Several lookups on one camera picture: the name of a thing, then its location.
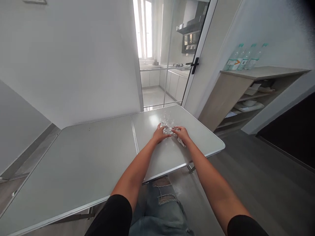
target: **jeans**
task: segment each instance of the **jeans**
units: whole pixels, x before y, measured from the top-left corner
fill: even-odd
[[[137,203],[129,230],[136,235],[194,235],[167,176],[148,183],[145,207]]]

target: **white cloth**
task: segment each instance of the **white cloth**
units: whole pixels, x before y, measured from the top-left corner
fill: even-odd
[[[177,138],[177,141],[179,141],[179,143],[182,144],[183,147],[186,147],[186,145],[184,144],[184,142],[183,142],[179,137]]]

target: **forearm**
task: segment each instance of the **forearm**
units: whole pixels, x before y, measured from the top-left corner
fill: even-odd
[[[149,167],[152,153],[157,142],[151,139],[138,153],[117,182],[111,195],[120,194],[128,199],[132,211],[135,210],[138,193]]]
[[[200,183],[211,208],[224,233],[227,235],[227,225],[231,218],[236,215],[250,216],[250,214],[239,201],[227,181],[207,160],[194,142],[189,140],[185,144],[191,153]]]

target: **person's left hand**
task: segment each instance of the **person's left hand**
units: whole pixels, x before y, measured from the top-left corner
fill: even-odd
[[[156,142],[156,144],[160,143],[165,138],[171,137],[170,134],[164,134],[163,133],[163,129],[165,128],[165,126],[162,126],[162,127],[160,127],[160,126],[161,126],[161,123],[159,123],[157,125],[157,129],[153,133],[152,139]]]

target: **window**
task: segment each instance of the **window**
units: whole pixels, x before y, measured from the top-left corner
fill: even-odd
[[[153,59],[154,0],[133,0],[139,60]]]

